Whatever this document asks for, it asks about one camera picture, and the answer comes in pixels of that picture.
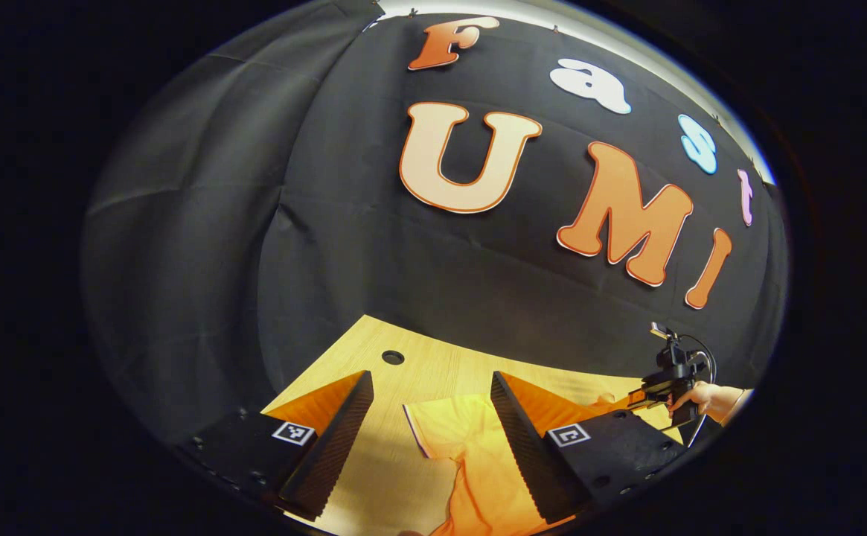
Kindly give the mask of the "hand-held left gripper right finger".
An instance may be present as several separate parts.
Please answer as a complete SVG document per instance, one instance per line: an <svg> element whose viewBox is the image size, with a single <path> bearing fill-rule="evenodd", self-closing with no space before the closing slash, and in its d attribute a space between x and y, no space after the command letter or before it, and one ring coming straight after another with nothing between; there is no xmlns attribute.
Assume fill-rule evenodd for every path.
<svg viewBox="0 0 867 536"><path fill-rule="evenodd" d="M549 525L602 514L646 491L685 454L629 409L602 411L502 371L490 399L539 515Z"/></svg>

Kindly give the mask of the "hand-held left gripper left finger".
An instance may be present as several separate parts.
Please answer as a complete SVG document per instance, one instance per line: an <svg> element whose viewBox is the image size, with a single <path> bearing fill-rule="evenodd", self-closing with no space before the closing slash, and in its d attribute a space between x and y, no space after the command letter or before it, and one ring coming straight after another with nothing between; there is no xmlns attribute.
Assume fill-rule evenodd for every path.
<svg viewBox="0 0 867 536"><path fill-rule="evenodd" d="M374 400L359 371L267 412L240 409L180 442L196 468L253 505L314 521Z"/></svg>

